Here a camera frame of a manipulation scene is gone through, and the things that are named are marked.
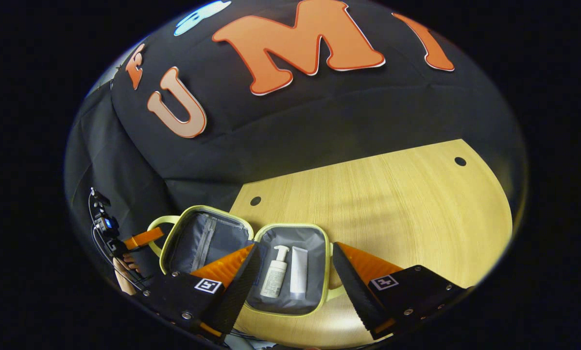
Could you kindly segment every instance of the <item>blue sticker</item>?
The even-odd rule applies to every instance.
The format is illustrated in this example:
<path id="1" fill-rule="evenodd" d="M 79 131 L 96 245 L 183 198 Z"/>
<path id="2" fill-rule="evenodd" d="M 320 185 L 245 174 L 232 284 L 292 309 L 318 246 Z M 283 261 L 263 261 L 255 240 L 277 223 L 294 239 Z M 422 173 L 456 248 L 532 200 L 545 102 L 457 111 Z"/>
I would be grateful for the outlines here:
<path id="1" fill-rule="evenodd" d="M 199 9 L 193 11 L 187 17 L 183 18 L 178 24 L 176 25 L 176 30 L 174 31 L 174 36 L 177 37 L 180 34 L 188 31 L 189 29 L 195 27 L 196 24 L 200 23 L 201 20 L 204 18 L 209 18 L 215 13 L 218 13 L 222 9 L 225 9 L 230 5 L 232 1 L 222 2 L 216 1 L 211 2 L 208 5 L 204 5 Z"/>

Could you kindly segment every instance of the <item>gray bag lining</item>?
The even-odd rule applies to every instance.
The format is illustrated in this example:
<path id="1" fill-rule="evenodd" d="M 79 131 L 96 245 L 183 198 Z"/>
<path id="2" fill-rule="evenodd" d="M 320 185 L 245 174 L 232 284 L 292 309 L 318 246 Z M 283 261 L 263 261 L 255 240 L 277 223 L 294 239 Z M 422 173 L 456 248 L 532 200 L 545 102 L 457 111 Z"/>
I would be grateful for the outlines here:
<path id="1" fill-rule="evenodd" d="M 175 228 L 166 270 L 190 273 L 247 246 L 249 230 L 239 221 L 205 210 L 183 217 Z"/>
<path id="2" fill-rule="evenodd" d="M 290 249 L 284 260 L 288 265 L 278 297 L 263 297 L 260 295 L 264 278 L 271 261 L 277 257 L 274 246 L 285 245 Z M 308 282 L 306 284 L 306 299 L 291 299 L 291 269 L 292 248 L 308 250 Z M 257 283 L 250 290 L 247 303 L 256 310 L 269 313 L 288 315 L 304 315 L 312 312 L 319 306 L 323 295 L 325 276 L 325 237 L 323 233 L 312 227 L 273 227 L 265 232 L 259 244 L 263 257 L 262 268 Z"/>

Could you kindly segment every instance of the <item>orange strap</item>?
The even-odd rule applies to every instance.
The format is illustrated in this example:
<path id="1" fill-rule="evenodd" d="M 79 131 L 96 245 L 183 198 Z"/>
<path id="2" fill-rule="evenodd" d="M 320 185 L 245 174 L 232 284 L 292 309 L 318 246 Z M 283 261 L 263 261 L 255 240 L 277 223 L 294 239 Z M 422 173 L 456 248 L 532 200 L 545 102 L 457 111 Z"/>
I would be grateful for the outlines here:
<path id="1" fill-rule="evenodd" d="M 126 244 L 126 248 L 128 250 L 133 250 L 138 246 L 144 246 L 155 239 L 159 239 L 163 235 L 163 232 L 160 228 L 155 227 L 152 230 L 146 231 L 144 233 L 140 233 L 137 236 L 133 236 L 129 239 L 124 240 L 124 244 Z"/>

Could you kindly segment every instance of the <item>lotion tube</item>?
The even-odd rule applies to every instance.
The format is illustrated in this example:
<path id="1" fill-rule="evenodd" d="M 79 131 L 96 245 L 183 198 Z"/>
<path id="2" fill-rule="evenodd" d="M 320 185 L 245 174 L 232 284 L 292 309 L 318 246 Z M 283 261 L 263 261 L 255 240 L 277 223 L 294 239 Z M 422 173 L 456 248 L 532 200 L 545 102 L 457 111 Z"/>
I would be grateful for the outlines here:
<path id="1" fill-rule="evenodd" d="M 260 295 L 263 297 L 277 298 L 280 295 L 280 290 L 282 289 L 282 282 L 284 282 L 284 275 L 286 274 L 286 253 L 288 253 L 288 246 L 277 245 L 273 249 L 277 249 L 277 258 L 271 261 L 269 265 L 269 270 L 262 283 L 262 288 L 260 290 Z"/>
<path id="2" fill-rule="evenodd" d="M 306 299 L 308 279 L 308 251 L 306 249 L 293 246 L 290 269 L 290 298 Z"/>

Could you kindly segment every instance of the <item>orange letter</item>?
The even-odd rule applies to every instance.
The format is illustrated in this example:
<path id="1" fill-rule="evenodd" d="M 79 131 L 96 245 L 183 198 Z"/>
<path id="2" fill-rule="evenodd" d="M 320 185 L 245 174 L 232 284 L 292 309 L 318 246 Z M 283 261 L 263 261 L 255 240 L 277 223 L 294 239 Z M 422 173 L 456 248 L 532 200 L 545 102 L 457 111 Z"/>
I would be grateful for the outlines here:
<path id="1" fill-rule="evenodd" d="M 137 89 L 139 86 L 139 81 L 141 80 L 141 75 L 144 73 L 142 69 L 139 68 L 141 66 L 141 51 L 144 49 L 144 44 L 141 44 L 133 53 L 131 58 L 129 58 L 129 63 L 126 64 L 126 71 L 129 72 L 131 76 L 131 81 L 133 82 L 133 89 Z"/>
<path id="2" fill-rule="evenodd" d="M 213 41 L 227 41 L 241 56 L 254 82 L 254 95 L 266 95 L 288 86 L 292 73 L 278 69 L 273 53 L 308 75 L 319 70 L 319 48 L 324 38 L 331 55 L 327 65 L 335 70 L 379 67 L 386 63 L 346 12 L 344 2 L 304 0 L 297 5 L 295 26 L 270 19 L 246 16 L 219 29 Z"/>
<path id="3" fill-rule="evenodd" d="M 392 16 L 402 20 L 407 24 L 411 30 L 418 36 L 426 55 L 424 55 L 424 61 L 431 67 L 435 69 L 453 71 L 455 70 L 455 65 L 448 60 L 440 44 L 437 44 L 435 38 L 428 32 L 428 29 L 422 24 L 416 22 L 413 19 L 407 18 L 397 13 L 392 13 Z"/>
<path id="4" fill-rule="evenodd" d="M 176 135 L 184 138 L 194 138 L 206 127 L 206 114 L 198 100 L 178 78 L 178 68 L 172 67 L 163 75 L 160 82 L 162 89 L 168 89 L 189 113 L 189 121 L 182 122 L 161 101 L 161 93 L 155 91 L 148 99 L 148 110 L 156 114 L 161 121 Z"/>

